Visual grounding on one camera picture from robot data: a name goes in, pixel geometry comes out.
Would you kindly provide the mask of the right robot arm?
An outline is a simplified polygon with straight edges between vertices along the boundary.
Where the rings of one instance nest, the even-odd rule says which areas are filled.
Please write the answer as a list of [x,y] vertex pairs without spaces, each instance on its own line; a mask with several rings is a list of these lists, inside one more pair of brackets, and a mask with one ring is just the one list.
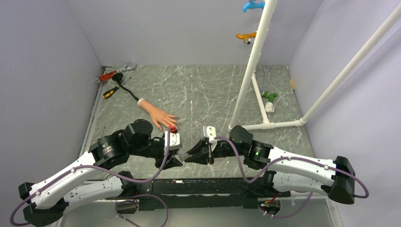
[[284,151],[271,144],[256,141],[242,126],[235,126],[228,138],[217,136],[215,128],[205,126],[200,141],[186,153],[186,163],[212,165],[216,158],[236,157],[242,175],[243,166],[257,170],[251,184],[260,175],[261,192],[272,196],[276,192],[314,192],[342,204],[355,202],[355,171],[343,156],[334,160],[306,157]]

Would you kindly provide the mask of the clear nail polish bottle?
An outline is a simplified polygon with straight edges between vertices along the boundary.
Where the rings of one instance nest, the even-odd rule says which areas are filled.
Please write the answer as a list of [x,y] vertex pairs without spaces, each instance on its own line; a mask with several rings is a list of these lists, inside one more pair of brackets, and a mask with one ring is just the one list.
[[187,158],[187,153],[181,150],[177,150],[176,154],[179,156],[180,159],[186,159]]

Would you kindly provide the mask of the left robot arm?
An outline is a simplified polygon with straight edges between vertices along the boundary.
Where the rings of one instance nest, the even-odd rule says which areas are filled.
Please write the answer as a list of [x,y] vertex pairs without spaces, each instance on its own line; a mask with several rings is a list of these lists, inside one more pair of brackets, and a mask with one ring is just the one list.
[[182,137],[169,126],[163,137],[151,137],[152,124],[138,119],[125,129],[101,137],[82,156],[55,175],[38,183],[25,182],[18,188],[25,224],[44,227],[59,220],[64,212],[92,201],[131,198],[136,185],[151,182],[137,180],[123,171],[112,171],[130,156],[152,158],[159,171],[182,166],[175,153]]

